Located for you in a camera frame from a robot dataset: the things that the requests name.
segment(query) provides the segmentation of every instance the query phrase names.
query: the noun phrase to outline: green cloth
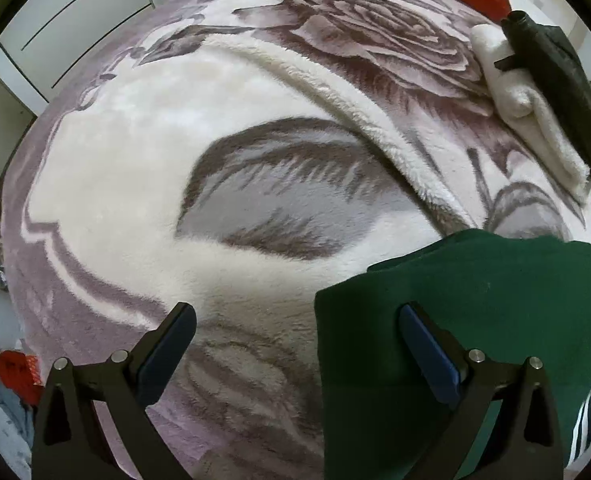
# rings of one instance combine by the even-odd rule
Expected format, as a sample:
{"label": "green cloth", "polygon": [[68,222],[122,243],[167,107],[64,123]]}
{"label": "green cloth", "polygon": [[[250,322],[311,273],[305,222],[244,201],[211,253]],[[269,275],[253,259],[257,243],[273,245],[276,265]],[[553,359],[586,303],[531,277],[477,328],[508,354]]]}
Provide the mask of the green cloth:
{"label": "green cloth", "polygon": [[397,330],[408,301],[464,348],[539,357],[570,452],[591,392],[591,245],[468,230],[317,293],[326,480],[400,480],[445,426]]}

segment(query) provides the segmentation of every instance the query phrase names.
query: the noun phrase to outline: white fleece cloth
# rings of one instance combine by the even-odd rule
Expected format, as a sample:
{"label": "white fleece cloth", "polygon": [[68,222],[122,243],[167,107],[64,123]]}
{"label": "white fleece cloth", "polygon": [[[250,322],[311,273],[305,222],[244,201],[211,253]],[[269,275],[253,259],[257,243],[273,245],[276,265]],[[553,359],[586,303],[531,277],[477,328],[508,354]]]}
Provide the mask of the white fleece cloth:
{"label": "white fleece cloth", "polygon": [[502,120],[527,143],[557,182],[581,205],[591,191],[589,167],[566,137],[527,69],[502,72],[494,63],[514,54],[496,25],[471,29],[471,45]]}

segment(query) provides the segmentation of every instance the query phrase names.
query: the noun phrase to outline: folded white garment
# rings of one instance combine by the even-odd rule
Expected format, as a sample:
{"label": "folded white garment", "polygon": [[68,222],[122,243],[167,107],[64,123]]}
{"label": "folded white garment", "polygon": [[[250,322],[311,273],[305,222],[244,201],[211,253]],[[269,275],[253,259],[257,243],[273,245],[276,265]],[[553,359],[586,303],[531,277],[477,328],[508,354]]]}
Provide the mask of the folded white garment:
{"label": "folded white garment", "polygon": [[554,179],[581,205],[591,192],[589,167],[578,155],[527,69],[501,72],[494,63],[514,54],[501,28],[471,29],[473,51],[482,66],[502,120],[533,150]]}

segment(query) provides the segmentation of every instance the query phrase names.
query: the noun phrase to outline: blue gripper pad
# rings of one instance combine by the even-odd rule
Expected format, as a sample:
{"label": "blue gripper pad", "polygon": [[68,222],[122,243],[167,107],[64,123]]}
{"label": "blue gripper pad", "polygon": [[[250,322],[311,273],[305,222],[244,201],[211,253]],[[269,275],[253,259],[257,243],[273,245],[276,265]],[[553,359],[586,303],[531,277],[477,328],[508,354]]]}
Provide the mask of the blue gripper pad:
{"label": "blue gripper pad", "polygon": [[435,399],[453,409],[460,401],[460,374],[409,304],[400,309],[400,333]]}

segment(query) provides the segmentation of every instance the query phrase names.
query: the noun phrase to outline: fleece blanket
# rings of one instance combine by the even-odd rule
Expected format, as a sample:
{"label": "fleece blanket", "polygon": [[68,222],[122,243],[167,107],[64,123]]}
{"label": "fleece blanket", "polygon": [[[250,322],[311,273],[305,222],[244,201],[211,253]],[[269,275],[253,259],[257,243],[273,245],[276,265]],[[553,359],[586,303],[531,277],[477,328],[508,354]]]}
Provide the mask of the fleece blanket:
{"label": "fleece blanket", "polygon": [[591,243],[591,193],[495,113],[480,23],[456,0],[170,0],[116,33],[5,181],[42,368],[187,301],[197,335],[148,410],[173,453],[196,478],[321,478],[317,290],[463,228]]}

